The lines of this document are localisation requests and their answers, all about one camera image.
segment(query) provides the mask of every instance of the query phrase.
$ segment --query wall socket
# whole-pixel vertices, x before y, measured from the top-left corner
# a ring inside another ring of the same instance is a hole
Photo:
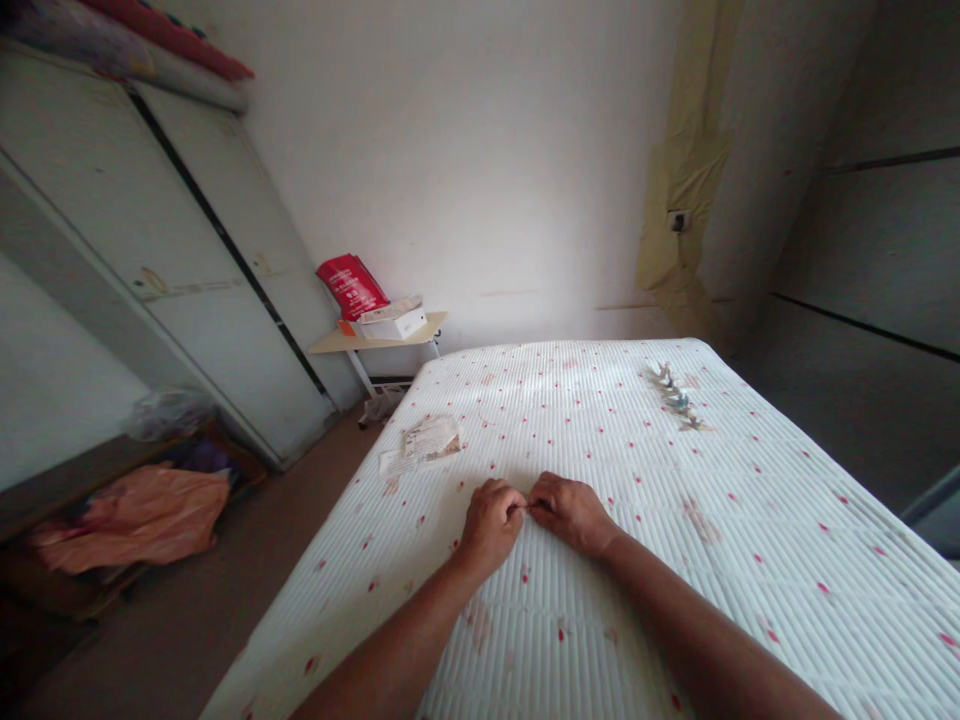
[[[667,213],[667,227],[670,232],[687,232],[690,229],[690,220],[689,210],[671,210]]]

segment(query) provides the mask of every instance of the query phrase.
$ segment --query floor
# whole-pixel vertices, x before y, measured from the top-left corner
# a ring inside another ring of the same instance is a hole
[[[14,717],[196,718],[377,439],[361,413],[231,505],[213,550],[148,573]]]

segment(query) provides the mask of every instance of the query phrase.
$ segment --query yellow tape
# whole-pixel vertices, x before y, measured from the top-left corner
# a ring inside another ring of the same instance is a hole
[[[743,0],[686,0],[677,48],[667,137],[650,151],[637,284],[653,293],[681,335],[699,337],[721,354],[730,341],[696,275],[703,235],[733,132],[719,130],[723,86]],[[667,213],[689,210],[690,230],[677,235]]]

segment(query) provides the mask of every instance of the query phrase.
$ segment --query orange cloth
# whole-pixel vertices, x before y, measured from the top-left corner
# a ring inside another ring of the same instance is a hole
[[[49,521],[29,543],[51,570],[149,562],[166,565],[213,547],[213,524],[230,492],[227,478],[146,465],[101,490],[79,525]]]

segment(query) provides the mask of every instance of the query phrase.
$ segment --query paper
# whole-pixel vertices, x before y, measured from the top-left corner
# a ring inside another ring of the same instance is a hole
[[[460,426],[449,415],[427,418],[406,434],[403,450],[380,454],[380,477],[437,470],[460,456]]]
[[[460,427],[449,415],[428,418],[407,433],[403,452],[428,461],[460,452]]]
[[[380,477],[400,477],[403,473],[414,472],[420,459],[407,457],[402,450],[388,450],[380,453]]]
[[[637,259],[637,285],[649,290],[679,337],[698,337],[721,354],[730,339],[697,277],[702,242],[733,133],[720,106],[743,0],[686,0],[667,136],[651,149]],[[673,210],[692,213],[690,229],[667,226]]]

